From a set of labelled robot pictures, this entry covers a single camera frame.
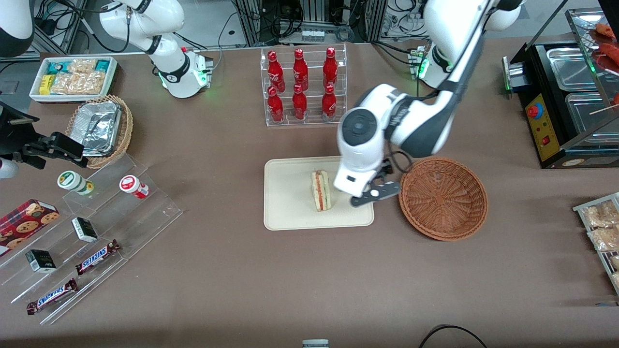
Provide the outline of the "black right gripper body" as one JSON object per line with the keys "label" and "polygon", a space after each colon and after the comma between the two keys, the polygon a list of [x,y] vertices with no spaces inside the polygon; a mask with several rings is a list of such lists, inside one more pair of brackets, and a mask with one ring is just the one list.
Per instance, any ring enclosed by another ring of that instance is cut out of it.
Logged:
{"label": "black right gripper body", "polygon": [[40,138],[33,127],[33,123],[40,119],[20,112],[4,102],[0,102],[0,105],[0,156],[6,160],[14,160],[15,152],[20,152],[24,145]]}

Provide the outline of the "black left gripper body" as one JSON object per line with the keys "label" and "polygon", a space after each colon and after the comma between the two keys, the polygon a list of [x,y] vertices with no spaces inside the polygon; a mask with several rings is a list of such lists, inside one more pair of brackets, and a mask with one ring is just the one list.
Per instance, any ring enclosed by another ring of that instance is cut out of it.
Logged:
{"label": "black left gripper body", "polygon": [[388,182],[389,177],[393,174],[393,165],[391,161],[383,161],[374,176],[373,185],[382,185]]}

